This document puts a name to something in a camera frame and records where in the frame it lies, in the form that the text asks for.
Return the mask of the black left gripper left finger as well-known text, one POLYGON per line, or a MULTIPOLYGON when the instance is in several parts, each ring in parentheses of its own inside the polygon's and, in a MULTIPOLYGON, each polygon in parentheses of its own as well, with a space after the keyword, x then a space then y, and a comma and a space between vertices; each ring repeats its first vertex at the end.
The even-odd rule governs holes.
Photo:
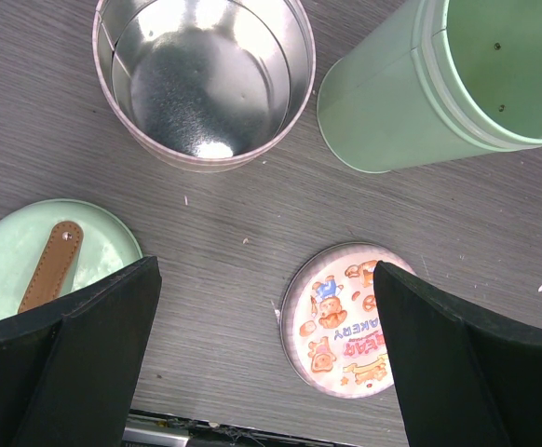
POLYGON ((161 285, 143 257, 0 320, 0 446, 120 445, 161 285))

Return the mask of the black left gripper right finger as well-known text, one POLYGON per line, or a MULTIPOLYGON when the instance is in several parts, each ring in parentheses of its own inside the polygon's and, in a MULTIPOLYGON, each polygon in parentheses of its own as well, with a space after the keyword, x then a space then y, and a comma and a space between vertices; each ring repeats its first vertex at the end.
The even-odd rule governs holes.
POLYGON ((542 446, 542 329, 391 263, 373 274, 412 446, 542 446))

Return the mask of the tall green canister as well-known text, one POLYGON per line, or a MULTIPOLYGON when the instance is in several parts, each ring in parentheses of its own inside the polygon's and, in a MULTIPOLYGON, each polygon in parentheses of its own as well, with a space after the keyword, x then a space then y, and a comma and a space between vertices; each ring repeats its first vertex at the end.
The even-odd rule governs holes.
POLYGON ((382 173, 542 147, 542 1, 408 1, 325 75, 321 135, 382 173))

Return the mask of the round silver tin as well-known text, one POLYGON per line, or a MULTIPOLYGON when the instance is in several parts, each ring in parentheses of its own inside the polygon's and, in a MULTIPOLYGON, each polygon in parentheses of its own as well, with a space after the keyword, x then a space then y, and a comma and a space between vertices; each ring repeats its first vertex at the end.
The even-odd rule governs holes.
POLYGON ((100 1, 103 95, 147 152, 223 172, 276 146, 311 95, 316 49, 298 1, 100 1))

